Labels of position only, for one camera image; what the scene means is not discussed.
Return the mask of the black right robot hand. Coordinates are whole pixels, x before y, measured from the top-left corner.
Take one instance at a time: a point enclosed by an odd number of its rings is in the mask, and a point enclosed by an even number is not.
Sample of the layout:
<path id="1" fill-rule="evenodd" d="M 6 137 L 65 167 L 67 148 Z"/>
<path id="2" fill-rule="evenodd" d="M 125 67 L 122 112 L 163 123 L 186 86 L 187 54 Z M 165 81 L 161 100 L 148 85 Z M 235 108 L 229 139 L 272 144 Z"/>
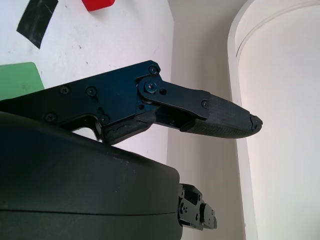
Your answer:
<path id="1" fill-rule="evenodd" d="M 0 102 L 3 240 L 179 240 L 216 229 L 176 169 L 116 147 L 153 124 L 225 139 L 258 133 L 239 105 L 163 81 L 145 61 Z"/>

